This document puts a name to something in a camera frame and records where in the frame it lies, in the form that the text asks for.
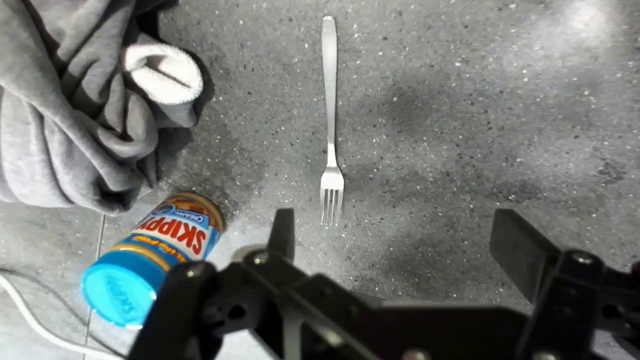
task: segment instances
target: cloth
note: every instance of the cloth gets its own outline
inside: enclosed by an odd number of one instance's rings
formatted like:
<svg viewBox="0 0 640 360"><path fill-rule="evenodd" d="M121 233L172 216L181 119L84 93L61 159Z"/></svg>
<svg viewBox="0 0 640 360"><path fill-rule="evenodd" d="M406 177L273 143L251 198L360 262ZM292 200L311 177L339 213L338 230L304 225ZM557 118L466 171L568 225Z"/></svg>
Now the cloth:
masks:
<svg viewBox="0 0 640 360"><path fill-rule="evenodd" d="M196 123L202 73L140 34L157 0L0 0L0 200L121 212L157 130Z"/></svg>

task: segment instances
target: spray can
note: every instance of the spray can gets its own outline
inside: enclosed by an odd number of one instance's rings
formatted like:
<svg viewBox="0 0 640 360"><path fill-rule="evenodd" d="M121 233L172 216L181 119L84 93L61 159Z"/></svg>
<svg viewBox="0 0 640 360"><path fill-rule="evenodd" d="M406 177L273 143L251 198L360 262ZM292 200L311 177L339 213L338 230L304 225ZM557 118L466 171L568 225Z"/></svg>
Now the spray can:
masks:
<svg viewBox="0 0 640 360"><path fill-rule="evenodd" d="M140 328L172 266L203 260L224 230L213 201L175 191L82 275L82 296L103 320Z"/></svg>

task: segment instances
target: metal fork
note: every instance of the metal fork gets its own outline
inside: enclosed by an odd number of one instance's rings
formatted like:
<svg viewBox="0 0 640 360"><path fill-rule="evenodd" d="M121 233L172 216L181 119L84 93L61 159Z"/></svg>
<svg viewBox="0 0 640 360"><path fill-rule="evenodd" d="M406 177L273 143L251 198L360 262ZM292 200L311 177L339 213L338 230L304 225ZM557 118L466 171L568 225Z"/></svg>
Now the metal fork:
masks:
<svg viewBox="0 0 640 360"><path fill-rule="evenodd" d="M324 67L324 97L325 97L325 170L320 177L321 223L338 225L342 216L344 176L336 153L336 100L338 100L338 34L331 15L321 18L321 67Z"/></svg>

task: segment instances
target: can label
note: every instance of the can label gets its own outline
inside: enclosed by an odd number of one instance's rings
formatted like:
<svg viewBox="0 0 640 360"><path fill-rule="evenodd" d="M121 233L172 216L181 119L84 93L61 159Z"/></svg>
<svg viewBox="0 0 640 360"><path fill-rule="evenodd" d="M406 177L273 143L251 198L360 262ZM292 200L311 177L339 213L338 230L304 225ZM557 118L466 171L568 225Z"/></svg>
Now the can label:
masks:
<svg viewBox="0 0 640 360"><path fill-rule="evenodd" d="M210 200L177 191L143 216L114 249L136 252L169 269L181 262L203 260L219 232L222 216Z"/></svg>

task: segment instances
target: speckled surface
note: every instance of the speckled surface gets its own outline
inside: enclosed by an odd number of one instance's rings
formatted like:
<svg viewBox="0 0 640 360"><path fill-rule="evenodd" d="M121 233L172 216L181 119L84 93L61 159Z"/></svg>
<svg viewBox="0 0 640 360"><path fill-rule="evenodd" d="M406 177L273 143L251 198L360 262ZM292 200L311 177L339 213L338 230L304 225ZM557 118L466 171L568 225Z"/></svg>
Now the speckled surface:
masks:
<svg viewBox="0 0 640 360"><path fill-rule="evenodd" d="M324 13L339 39L336 230L318 223ZM213 93L186 148L164 155L164 187L108 217L102 245L191 187L227 216L216 263L261 244L287 205L296 263L373 301L527 310L487 254L502 205L627 267L640 254L638 20L640 2L610 0L184 0L159 34L199 55ZM125 348L129 336L102 331ZM260 357L246 337L232 343L225 357Z"/></svg>

